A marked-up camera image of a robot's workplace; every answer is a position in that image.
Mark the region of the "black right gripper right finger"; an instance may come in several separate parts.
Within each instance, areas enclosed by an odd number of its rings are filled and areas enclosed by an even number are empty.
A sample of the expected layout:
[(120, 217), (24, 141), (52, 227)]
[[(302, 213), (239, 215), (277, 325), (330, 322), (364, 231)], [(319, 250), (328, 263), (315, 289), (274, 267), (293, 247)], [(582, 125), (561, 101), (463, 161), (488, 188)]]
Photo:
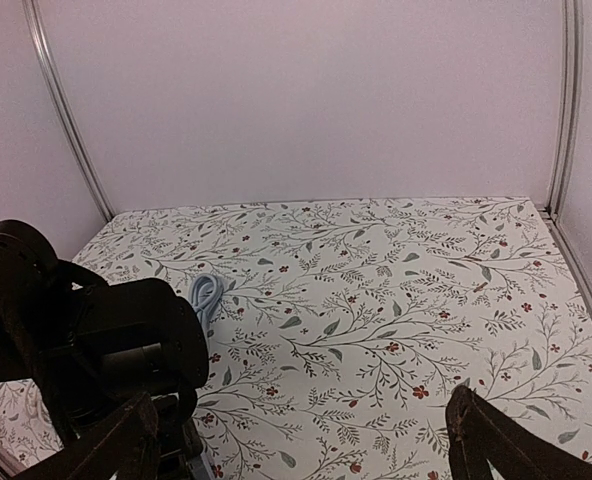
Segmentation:
[(454, 479), (592, 479), (592, 464), (533, 435), (464, 385), (445, 409)]

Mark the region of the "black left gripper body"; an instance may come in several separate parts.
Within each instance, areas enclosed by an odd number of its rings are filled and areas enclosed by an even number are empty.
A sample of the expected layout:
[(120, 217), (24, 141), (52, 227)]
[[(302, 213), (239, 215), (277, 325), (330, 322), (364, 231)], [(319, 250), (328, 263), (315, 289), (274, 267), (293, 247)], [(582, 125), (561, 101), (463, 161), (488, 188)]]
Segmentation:
[(146, 392), (158, 415), (159, 478), (194, 478), (190, 465), (203, 448), (191, 417), (209, 365), (205, 333), (189, 302), (150, 278), (83, 287), (69, 306), (75, 370), (67, 410), (75, 431)]

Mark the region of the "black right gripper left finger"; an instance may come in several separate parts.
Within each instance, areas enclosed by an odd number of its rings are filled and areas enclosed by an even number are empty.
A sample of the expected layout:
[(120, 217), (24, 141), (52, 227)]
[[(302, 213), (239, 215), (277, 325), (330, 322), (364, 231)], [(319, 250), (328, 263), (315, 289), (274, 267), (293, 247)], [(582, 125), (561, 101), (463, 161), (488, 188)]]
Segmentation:
[(141, 392), (73, 444), (22, 471), (17, 479), (155, 479), (158, 415)]

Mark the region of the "light blue power strip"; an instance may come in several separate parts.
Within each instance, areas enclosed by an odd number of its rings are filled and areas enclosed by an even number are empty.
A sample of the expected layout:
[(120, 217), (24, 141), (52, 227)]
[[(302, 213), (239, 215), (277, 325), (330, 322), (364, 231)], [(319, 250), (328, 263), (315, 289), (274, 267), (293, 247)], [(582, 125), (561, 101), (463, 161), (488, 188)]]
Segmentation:
[(213, 480), (213, 471), (209, 458), (205, 452), (189, 461), (191, 474), (195, 480)]

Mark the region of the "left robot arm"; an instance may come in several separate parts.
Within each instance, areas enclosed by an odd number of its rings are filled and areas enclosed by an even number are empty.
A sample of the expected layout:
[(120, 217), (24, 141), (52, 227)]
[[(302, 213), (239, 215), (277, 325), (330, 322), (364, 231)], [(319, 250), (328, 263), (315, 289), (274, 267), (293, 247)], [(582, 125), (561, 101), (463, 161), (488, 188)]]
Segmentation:
[(109, 284), (0, 222), (0, 382), (30, 379), (63, 442), (26, 479), (209, 479), (192, 416), (205, 333), (165, 281)]

